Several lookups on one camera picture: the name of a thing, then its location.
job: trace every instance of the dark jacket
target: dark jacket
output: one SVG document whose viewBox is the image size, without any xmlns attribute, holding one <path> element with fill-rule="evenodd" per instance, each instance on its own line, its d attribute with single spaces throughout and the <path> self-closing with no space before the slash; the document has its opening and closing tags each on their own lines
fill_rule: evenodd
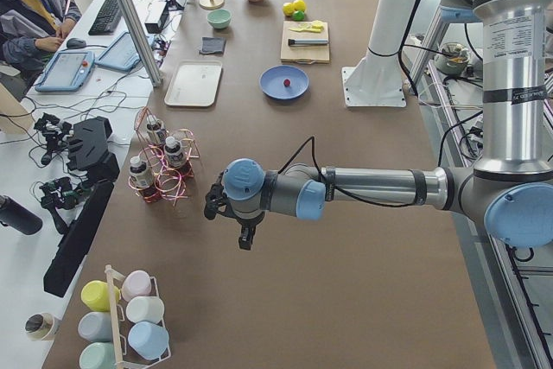
<svg viewBox="0 0 553 369">
<path fill-rule="evenodd" d="M 55 17 L 64 18 L 67 0 L 47 0 Z M 80 12 L 71 2 L 65 17 L 78 21 Z M 35 39 L 55 35 L 55 30 L 44 17 L 21 0 L 0 0 L 0 60 L 20 70 L 34 71 L 44 67 L 44 58 L 51 53 L 35 47 Z"/>
</svg>

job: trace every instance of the white desk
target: white desk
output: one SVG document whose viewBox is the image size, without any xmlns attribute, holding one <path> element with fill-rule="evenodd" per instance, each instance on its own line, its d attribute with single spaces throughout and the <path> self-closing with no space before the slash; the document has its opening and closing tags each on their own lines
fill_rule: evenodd
<svg viewBox="0 0 553 369">
<path fill-rule="evenodd" d="M 70 37 L 85 39 L 88 44 L 109 45 L 110 42 L 126 30 L 124 19 L 118 25 L 114 35 L 89 36 L 88 29 L 92 25 L 95 16 L 104 0 L 94 0 L 90 8 L 83 15 L 75 26 Z M 153 0 L 135 0 L 138 15 L 144 19 L 148 14 L 148 7 Z M 179 18 L 176 17 L 172 24 L 176 28 Z M 75 105 L 87 98 L 96 98 L 107 87 L 111 86 L 124 74 L 95 67 L 87 82 L 77 92 L 63 95 L 37 92 L 31 89 L 28 96 L 43 105 L 62 105 L 65 107 Z M 124 163 L 128 152 L 128 144 L 134 135 L 133 122 L 137 109 L 146 105 L 148 96 L 152 92 L 152 85 L 147 79 L 144 69 L 133 73 L 131 76 L 118 83 L 118 91 L 125 92 L 127 98 L 121 104 L 124 107 L 118 108 L 115 114 L 103 111 L 91 111 L 90 117 L 103 116 L 109 118 L 113 135 L 109 138 L 110 151 L 116 155 L 119 167 Z M 112 93 L 107 98 L 101 98 L 95 106 L 117 105 L 122 94 Z M 29 100 L 24 99 L 23 105 L 31 109 Z M 75 106 L 75 110 L 83 111 L 91 106 L 92 100 Z M 44 108 L 35 112 L 35 119 L 43 112 L 51 113 L 59 118 L 69 118 L 67 121 L 75 124 L 80 117 L 72 117 L 78 114 L 75 110 L 56 108 Z M 0 143 L 9 140 L 18 140 L 26 137 L 6 135 L 0 132 Z M 69 288 L 64 298 L 58 298 L 45 293 L 42 288 L 42 278 L 48 269 L 55 253 L 61 235 L 54 228 L 54 223 L 48 211 L 42 209 L 40 202 L 30 193 L 32 184 L 36 181 L 49 181 L 66 175 L 63 171 L 67 157 L 62 161 L 59 157 L 45 168 L 38 169 L 35 163 L 29 158 L 28 152 L 36 144 L 30 140 L 20 143 L 7 143 L 0 145 L 0 194 L 6 194 L 31 212 L 39 215 L 43 220 L 42 229 L 35 235 L 26 236 L 13 228 L 2 228 L 2 239 L 0 243 L 0 298 L 2 307 L 0 309 L 0 321 L 3 323 L 3 341 L 0 342 L 0 356 L 2 356 L 2 367 L 5 368 L 26 368 L 35 369 L 42 366 L 51 341 L 29 340 L 24 333 L 25 321 L 33 314 L 44 311 L 63 317 L 71 294 L 73 285 Z M 40 162 L 43 150 L 37 149 L 32 152 L 35 160 Z M 125 177 L 126 172 L 122 171 L 120 177 Z M 36 195 L 40 198 L 41 191 L 36 188 Z M 72 211 L 60 210 L 60 215 L 68 223 L 79 213 L 78 209 Z"/>
</svg>

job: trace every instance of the yellow cup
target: yellow cup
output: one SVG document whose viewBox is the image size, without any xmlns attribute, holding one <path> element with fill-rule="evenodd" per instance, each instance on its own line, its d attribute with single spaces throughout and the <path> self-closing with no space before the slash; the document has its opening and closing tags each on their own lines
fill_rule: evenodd
<svg viewBox="0 0 553 369">
<path fill-rule="evenodd" d="M 121 299 L 119 288 L 115 289 L 115 302 Z M 85 285 L 80 292 L 80 299 L 91 311 L 110 311 L 110 297 L 105 281 L 94 280 Z"/>
</svg>

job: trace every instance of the black keyboard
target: black keyboard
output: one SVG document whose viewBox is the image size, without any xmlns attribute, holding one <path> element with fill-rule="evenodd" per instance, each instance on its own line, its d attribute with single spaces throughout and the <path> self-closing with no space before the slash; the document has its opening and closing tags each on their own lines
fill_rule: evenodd
<svg viewBox="0 0 553 369">
<path fill-rule="evenodd" d="M 94 23 L 92 24 L 89 35 L 112 34 L 121 20 L 121 9 L 117 0 L 104 0 Z"/>
</svg>

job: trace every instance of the blue plate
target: blue plate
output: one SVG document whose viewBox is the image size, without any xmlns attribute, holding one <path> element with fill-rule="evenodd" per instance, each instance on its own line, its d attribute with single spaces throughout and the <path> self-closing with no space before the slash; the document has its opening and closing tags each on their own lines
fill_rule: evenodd
<svg viewBox="0 0 553 369">
<path fill-rule="evenodd" d="M 268 69 L 259 79 L 261 90 L 272 99 L 290 100 L 301 97 L 309 87 L 309 78 L 301 69 L 279 65 Z"/>
</svg>

